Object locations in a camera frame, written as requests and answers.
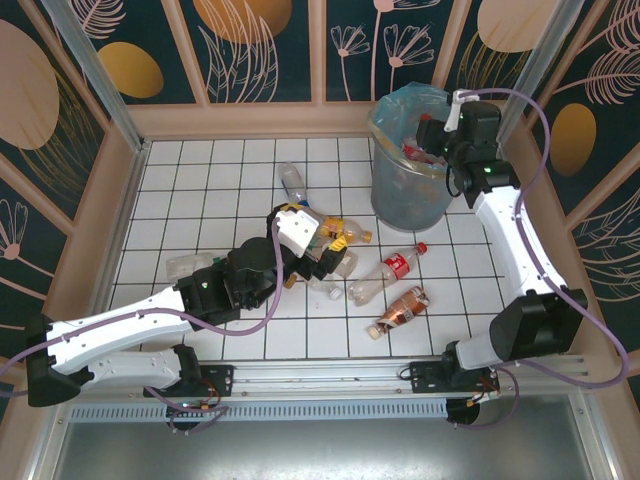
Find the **orange juice bottle yellow label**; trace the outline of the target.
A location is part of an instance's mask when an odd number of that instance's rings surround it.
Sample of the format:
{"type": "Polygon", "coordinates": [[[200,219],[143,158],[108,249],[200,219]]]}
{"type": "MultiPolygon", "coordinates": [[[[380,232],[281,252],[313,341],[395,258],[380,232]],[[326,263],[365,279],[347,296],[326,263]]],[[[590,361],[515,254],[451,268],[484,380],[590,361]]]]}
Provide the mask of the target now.
{"type": "Polygon", "coordinates": [[[333,240],[344,237],[349,245],[369,244],[372,240],[371,231],[365,230],[355,221],[343,217],[326,216],[318,229],[318,234],[333,240]]]}

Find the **cola bottle red label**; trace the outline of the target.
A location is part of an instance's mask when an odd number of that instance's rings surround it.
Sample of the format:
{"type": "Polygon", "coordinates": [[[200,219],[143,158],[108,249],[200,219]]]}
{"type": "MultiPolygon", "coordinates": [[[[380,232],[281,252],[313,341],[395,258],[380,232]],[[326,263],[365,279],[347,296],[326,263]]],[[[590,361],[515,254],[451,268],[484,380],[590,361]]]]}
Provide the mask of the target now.
{"type": "Polygon", "coordinates": [[[347,298],[356,306],[368,304],[386,288],[406,277],[428,251],[425,243],[419,242],[387,256],[369,274],[353,282],[347,288],[347,298]]]}

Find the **clear bottle blue label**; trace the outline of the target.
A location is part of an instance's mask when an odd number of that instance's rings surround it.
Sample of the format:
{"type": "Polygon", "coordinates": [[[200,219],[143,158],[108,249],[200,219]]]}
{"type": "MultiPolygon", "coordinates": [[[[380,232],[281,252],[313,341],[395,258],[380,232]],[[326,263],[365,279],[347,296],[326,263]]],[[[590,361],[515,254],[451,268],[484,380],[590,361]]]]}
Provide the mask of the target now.
{"type": "Polygon", "coordinates": [[[292,163],[282,163],[278,175],[288,201],[308,206],[306,186],[298,169],[292,163]]]}

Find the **crushed bottle brown label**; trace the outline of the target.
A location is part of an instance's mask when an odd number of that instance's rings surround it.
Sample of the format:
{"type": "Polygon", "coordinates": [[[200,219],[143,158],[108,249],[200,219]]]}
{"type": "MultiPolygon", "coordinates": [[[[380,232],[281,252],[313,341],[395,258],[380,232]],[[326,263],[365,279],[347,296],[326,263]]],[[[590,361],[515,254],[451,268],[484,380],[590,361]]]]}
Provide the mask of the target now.
{"type": "Polygon", "coordinates": [[[402,326],[426,311],[430,300],[422,287],[413,287],[395,300],[385,313],[367,328],[368,335],[380,339],[390,330],[402,326]]]}

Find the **grey metal mesh bin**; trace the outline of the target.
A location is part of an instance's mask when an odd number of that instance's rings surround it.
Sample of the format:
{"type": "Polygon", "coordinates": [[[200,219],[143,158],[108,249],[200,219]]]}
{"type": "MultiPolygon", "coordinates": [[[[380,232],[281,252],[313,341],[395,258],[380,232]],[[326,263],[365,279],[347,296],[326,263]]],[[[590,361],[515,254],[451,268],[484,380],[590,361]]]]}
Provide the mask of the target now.
{"type": "MultiPolygon", "coordinates": [[[[403,143],[418,146],[416,134],[403,143]]],[[[426,157],[426,161],[421,163],[440,163],[445,166],[441,157],[428,153],[426,157]]],[[[451,201],[452,196],[445,186],[445,176],[443,179],[433,179],[409,173],[393,164],[374,143],[371,204],[374,213],[383,223],[405,232],[424,231],[444,216],[451,201]]]]}

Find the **blue plastic bin bag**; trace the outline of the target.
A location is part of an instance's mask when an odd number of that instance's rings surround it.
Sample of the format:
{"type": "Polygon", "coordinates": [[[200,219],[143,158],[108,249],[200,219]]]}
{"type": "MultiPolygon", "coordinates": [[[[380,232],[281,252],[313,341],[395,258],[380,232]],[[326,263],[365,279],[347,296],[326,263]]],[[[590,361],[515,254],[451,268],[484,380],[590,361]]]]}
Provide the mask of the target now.
{"type": "Polygon", "coordinates": [[[444,165],[409,160],[402,151],[402,145],[405,139],[415,137],[422,114],[428,114],[435,120],[447,119],[450,111],[447,99],[448,94],[444,90],[419,82],[410,82],[383,96],[368,116],[367,125],[374,143],[393,164],[409,173],[443,179],[444,165]]]}

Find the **clear bottle green cap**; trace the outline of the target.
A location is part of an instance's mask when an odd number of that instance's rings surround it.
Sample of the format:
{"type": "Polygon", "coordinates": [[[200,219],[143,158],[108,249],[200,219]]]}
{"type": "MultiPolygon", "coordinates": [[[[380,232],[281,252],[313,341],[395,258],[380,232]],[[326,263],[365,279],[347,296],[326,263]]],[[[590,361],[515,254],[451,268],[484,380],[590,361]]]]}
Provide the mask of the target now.
{"type": "Polygon", "coordinates": [[[195,271],[210,267],[224,257],[215,252],[201,252],[170,258],[166,261],[167,280],[176,284],[180,279],[191,276],[195,271]]]}

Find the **aluminium frame post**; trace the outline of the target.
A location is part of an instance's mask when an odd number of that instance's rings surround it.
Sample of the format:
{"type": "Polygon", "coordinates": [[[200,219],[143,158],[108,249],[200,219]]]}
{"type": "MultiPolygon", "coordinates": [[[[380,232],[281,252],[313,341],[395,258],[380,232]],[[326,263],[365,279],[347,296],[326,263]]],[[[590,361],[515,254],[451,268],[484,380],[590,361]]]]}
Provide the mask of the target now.
{"type": "Polygon", "coordinates": [[[124,0],[39,0],[111,119],[136,152],[140,135],[93,40],[107,40],[126,17],[124,0]]]}
{"type": "MultiPolygon", "coordinates": [[[[575,24],[583,3],[584,0],[558,0],[556,2],[540,39],[514,85],[516,91],[531,99],[534,98],[534,92],[575,24]]],[[[502,124],[498,133],[498,142],[501,146],[506,145],[526,109],[526,105],[527,102],[520,97],[509,96],[503,109],[502,124]]]]}

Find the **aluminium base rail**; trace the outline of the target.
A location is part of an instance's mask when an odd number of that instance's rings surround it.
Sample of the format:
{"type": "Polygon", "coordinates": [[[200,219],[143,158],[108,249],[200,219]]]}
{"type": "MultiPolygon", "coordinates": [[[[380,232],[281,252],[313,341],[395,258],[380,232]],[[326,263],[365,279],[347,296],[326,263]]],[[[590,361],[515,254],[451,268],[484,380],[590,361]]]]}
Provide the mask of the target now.
{"type": "MultiPolygon", "coordinates": [[[[201,365],[234,367],[232,395],[252,397],[391,396],[412,391],[409,364],[436,361],[435,356],[417,358],[362,358],[321,360],[203,361],[201,365]]],[[[571,380],[591,381],[584,359],[577,355],[552,356],[537,363],[571,380]]],[[[512,372],[525,395],[566,393],[575,387],[525,364],[524,360],[501,365],[512,372]]],[[[468,393],[416,393],[423,396],[461,397],[468,393]]]]}

